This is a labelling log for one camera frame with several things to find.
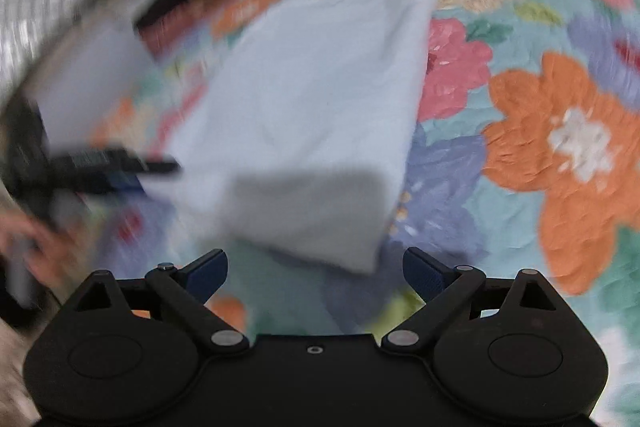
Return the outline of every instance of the gray handle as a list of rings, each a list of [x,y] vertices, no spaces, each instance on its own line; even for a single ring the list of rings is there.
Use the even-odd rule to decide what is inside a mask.
[[[6,272],[6,290],[24,309],[37,308],[36,285],[38,282],[27,268],[26,254],[37,248],[36,242],[26,236],[15,236],[9,252]]]

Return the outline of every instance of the person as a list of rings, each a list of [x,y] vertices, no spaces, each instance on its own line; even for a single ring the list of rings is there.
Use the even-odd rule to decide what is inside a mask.
[[[7,257],[16,236],[33,239],[37,249],[26,256],[28,269],[42,284],[53,288],[60,284],[65,267],[71,263],[78,245],[76,229],[55,232],[40,220],[19,210],[0,212],[0,253]]]

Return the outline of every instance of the white towel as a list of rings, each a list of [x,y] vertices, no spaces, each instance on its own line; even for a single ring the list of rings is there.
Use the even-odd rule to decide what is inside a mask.
[[[143,181],[235,237],[371,273],[404,178],[437,0],[284,0],[241,36]]]

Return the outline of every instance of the floral tablecloth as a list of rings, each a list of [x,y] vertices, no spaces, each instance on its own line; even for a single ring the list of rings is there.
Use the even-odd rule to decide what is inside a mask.
[[[279,0],[203,20],[96,130],[161,152],[242,29]],[[382,333],[420,302],[400,258],[418,246],[491,277],[534,267],[604,348],[594,418],[640,425],[639,0],[440,0],[406,186],[372,277],[222,245],[231,271],[209,303],[249,333]],[[97,264],[139,277],[205,247],[141,196],[107,219]]]

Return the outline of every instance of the silver screw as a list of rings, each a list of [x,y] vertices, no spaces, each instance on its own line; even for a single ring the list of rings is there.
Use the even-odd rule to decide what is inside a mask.
[[[413,346],[420,340],[418,333],[410,330],[391,331],[386,337],[390,343],[396,346]]]
[[[244,335],[234,330],[220,330],[211,335],[211,342],[223,347],[236,346],[240,344],[243,339]]]

